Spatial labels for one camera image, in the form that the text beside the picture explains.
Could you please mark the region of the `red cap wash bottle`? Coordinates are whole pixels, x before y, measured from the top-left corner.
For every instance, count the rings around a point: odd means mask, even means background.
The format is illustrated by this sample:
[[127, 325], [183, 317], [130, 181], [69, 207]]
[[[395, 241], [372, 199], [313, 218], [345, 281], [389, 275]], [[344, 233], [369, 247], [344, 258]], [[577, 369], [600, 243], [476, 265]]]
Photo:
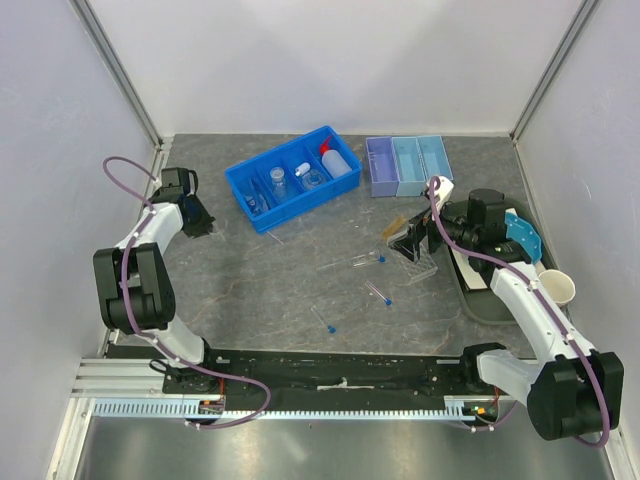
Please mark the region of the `red cap wash bottle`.
[[329, 175], [336, 179], [349, 173], [351, 167], [337, 150], [330, 147], [330, 140], [331, 136], [325, 139], [319, 147], [319, 153], [322, 165]]

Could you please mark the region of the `blue safety goggles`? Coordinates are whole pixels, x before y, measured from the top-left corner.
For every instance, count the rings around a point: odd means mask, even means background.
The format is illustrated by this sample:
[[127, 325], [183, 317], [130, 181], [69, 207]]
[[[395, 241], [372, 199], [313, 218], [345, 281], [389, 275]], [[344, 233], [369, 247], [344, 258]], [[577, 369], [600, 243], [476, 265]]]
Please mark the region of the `blue safety goggles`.
[[259, 183], [251, 177], [248, 180], [247, 194], [244, 195], [245, 203], [254, 217], [265, 214], [271, 210], [271, 205]]

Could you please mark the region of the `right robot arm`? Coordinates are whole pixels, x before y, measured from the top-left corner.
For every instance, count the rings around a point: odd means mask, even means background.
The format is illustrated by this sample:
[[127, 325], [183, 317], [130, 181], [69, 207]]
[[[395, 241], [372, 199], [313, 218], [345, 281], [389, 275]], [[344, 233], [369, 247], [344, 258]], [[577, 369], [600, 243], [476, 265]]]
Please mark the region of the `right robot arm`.
[[499, 343], [469, 346], [458, 381], [477, 394], [491, 386], [523, 405], [545, 440], [573, 437], [602, 448], [619, 425], [624, 367], [613, 352], [599, 352], [567, 319], [536, 270], [542, 245], [535, 228], [501, 192], [476, 189], [452, 203], [443, 187], [429, 193], [429, 207], [387, 237], [411, 262], [441, 246], [468, 258], [529, 341], [530, 364]]

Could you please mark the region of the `small glass beaker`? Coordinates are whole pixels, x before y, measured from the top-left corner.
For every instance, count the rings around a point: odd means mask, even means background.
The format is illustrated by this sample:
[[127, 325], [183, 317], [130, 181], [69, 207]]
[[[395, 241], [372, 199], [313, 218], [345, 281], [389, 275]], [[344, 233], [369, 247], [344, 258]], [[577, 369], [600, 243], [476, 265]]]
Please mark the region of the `small glass beaker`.
[[208, 234], [214, 240], [220, 240], [222, 242], [226, 241], [224, 230], [221, 229], [216, 222], [213, 222], [209, 227]]

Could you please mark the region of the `clear glass jar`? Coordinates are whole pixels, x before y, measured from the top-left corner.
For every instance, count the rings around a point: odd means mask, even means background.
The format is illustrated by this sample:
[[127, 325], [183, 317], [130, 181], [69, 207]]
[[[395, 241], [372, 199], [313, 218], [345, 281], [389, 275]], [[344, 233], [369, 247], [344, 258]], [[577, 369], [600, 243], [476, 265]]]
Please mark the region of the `clear glass jar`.
[[276, 166], [270, 170], [271, 189], [276, 200], [283, 204], [289, 200], [290, 188], [285, 170]]

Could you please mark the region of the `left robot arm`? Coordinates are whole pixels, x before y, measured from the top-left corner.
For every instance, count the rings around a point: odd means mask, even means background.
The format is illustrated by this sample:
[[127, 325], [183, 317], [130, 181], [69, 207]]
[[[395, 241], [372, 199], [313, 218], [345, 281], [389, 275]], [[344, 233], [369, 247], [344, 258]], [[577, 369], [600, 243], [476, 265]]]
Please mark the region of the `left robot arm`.
[[206, 341], [178, 317], [163, 257], [176, 235], [199, 238], [213, 231], [215, 218], [198, 198], [198, 187], [195, 171], [164, 169], [141, 219], [115, 246], [96, 251], [93, 268], [105, 326], [146, 341], [173, 366], [187, 366], [185, 382], [208, 393], [220, 371], [205, 360]]

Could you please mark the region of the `glass flask white stopper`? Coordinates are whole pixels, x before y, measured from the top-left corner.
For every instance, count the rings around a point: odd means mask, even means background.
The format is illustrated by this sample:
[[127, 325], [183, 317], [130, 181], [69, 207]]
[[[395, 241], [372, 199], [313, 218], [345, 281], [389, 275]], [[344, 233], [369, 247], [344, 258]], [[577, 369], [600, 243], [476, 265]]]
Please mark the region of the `glass flask white stopper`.
[[305, 190], [312, 190], [327, 182], [326, 176], [309, 162], [304, 162], [294, 169], [295, 177], [301, 182]]

